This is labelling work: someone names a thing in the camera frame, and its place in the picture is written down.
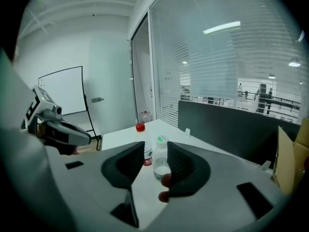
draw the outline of ceiling light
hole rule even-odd
[[[299,36],[299,38],[298,38],[298,40],[296,42],[302,42],[304,37],[305,37],[305,32],[302,30],[301,33],[300,33],[300,36]]]
[[[268,78],[269,78],[269,79],[276,79],[276,77],[275,77],[274,74],[269,74]]]
[[[291,58],[289,66],[298,67],[298,66],[300,66],[300,62],[296,57]]]
[[[240,26],[240,21],[234,21],[234,22],[230,22],[230,23],[226,23],[226,24],[222,24],[222,25],[213,27],[211,29],[206,29],[206,30],[203,31],[203,33],[208,34],[208,33],[218,31],[218,30],[228,29],[228,28],[238,27],[238,26]]]

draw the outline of white table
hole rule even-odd
[[[155,149],[156,137],[159,135],[166,135],[172,142],[193,145],[215,152],[232,155],[193,136],[188,137],[180,129],[160,119],[146,123],[145,129],[151,137],[153,149]],[[102,140],[102,150],[135,142],[135,135],[135,127],[105,134],[103,135]],[[244,161],[254,167],[259,166],[255,163],[246,160]],[[140,173],[132,185],[134,204],[140,222],[140,229],[145,229],[167,205],[158,200],[159,193],[166,190],[168,190],[168,188],[163,187],[160,182],[155,180],[152,165],[143,166],[141,168]]]

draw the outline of water bottle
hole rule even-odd
[[[142,123],[147,123],[150,122],[150,112],[144,111],[141,113],[141,122]]]
[[[145,130],[145,124],[137,124],[136,128],[136,142],[144,141],[144,166],[150,166],[152,164],[153,148],[151,145],[150,136]]]
[[[168,141],[167,136],[158,136],[155,140],[155,151],[153,153],[154,177],[157,181],[161,181],[162,176],[170,174],[168,165]]]

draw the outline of red label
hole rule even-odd
[[[152,158],[148,158],[144,160],[144,166],[150,166],[153,163]]]

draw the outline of hand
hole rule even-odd
[[[162,176],[161,184],[166,188],[170,188],[170,177],[171,174],[165,174]],[[159,200],[164,203],[169,202],[169,191],[163,191],[158,196]]]

